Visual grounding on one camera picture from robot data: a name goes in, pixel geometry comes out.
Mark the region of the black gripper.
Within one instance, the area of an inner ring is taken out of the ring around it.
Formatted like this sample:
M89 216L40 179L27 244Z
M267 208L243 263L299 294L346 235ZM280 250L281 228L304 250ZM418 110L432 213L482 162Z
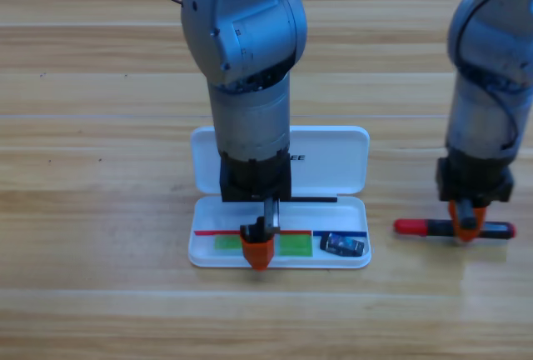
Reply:
M255 271L264 271L274 257L273 228L279 226L279 202L291 199L291 157L278 151L266 160L238 161L223 153L220 188L224 202L262 202L264 217L240 226L242 253Z
M469 243L480 236L487 207L493 202L510 200L513 190L511 159L481 159L451 149L437 160L436 183L439 200L448 202L455 237Z

